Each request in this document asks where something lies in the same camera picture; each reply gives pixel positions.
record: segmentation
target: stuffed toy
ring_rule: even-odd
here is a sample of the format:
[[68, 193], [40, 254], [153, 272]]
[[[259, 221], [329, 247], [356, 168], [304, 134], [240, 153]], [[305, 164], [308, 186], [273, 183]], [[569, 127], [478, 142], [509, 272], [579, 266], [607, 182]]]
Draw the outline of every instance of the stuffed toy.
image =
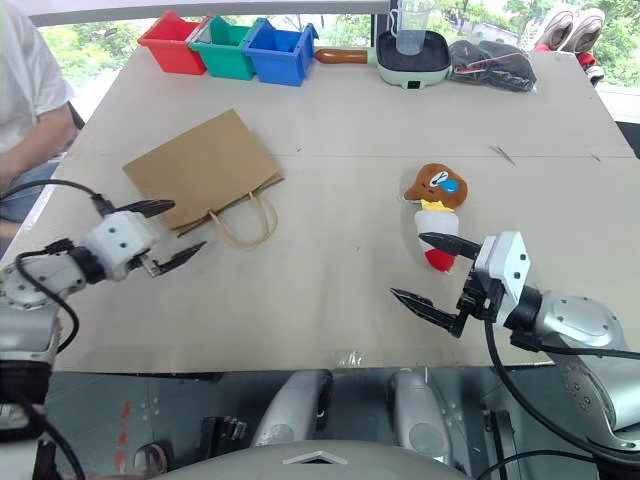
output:
[[[415, 183], [405, 192], [405, 200], [420, 203], [415, 214], [418, 234], [427, 232], [458, 235], [459, 221], [455, 210], [467, 198], [467, 183], [450, 168], [429, 163], [418, 172]], [[427, 262], [436, 270], [451, 272], [455, 257], [420, 240]]]

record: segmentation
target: wooden handle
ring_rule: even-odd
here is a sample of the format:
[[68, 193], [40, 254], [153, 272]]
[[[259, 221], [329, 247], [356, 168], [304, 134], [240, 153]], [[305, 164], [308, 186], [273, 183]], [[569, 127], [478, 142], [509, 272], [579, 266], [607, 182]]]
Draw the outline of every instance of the wooden handle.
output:
[[316, 51], [316, 60], [322, 63], [367, 63], [367, 51], [321, 48]]

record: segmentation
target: paper bag handle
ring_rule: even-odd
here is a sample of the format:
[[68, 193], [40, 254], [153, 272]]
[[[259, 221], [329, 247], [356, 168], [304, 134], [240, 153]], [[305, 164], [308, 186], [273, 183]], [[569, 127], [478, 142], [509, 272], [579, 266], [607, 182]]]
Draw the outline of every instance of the paper bag handle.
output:
[[[271, 202], [267, 199], [261, 200], [259, 197], [253, 194], [253, 192], [249, 192], [249, 199], [252, 201], [252, 204], [256, 207], [256, 211], [260, 216], [260, 223], [262, 223], [262, 237], [253, 242], [241, 242], [238, 240], [227, 228], [227, 226], [220, 220], [218, 215], [215, 214], [212, 210], [209, 210], [209, 216], [216, 222], [218, 228], [220, 229], [220, 233], [222, 234], [222, 238], [224, 238], [225, 242], [231, 245], [234, 248], [252, 248], [264, 243], [271, 234], [278, 227], [278, 214], [276, 209], [273, 208]], [[267, 212], [265, 210], [265, 205], [269, 209], [269, 213], [271, 213], [271, 217], [273, 218], [273, 227], [269, 227], [269, 220], [267, 219]]]

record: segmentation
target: plastic bin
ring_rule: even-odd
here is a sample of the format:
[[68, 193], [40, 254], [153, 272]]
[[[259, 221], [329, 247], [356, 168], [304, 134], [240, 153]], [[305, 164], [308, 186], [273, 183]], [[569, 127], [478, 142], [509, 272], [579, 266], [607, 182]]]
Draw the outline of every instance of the plastic bin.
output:
[[249, 40], [255, 25], [256, 23], [252, 27], [229, 25], [216, 15], [189, 47], [200, 53], [207, 70], [214, 77], [251, 80], [256, 70], [251, 59], [242, 53], [242, 47]]
[[313, 60], [314, 38], [318, 33], [310, 23], [302, 32], [289, 32], [261, 18], [243, 52], [253, 61], [261, 82], [299, 87]]
[[167, 11], [138, 39], [138, 43], [149, 47], [165, 72], [202, 75], [206, 67], [200, 55], [189, 49], [189, 42], [210, 18], [209, 15], [201, 22], [187, 22]]

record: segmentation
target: plastic bag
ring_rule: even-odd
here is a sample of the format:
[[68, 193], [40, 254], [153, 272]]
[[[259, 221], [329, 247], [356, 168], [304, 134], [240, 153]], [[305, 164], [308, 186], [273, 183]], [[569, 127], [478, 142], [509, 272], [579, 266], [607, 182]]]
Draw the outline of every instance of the plastic bag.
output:
[[468, 39], [449, 41], [450, 80], [489, 84], [512, 92], [530, 92], [536, 76], [525, 52], [513, 45]]

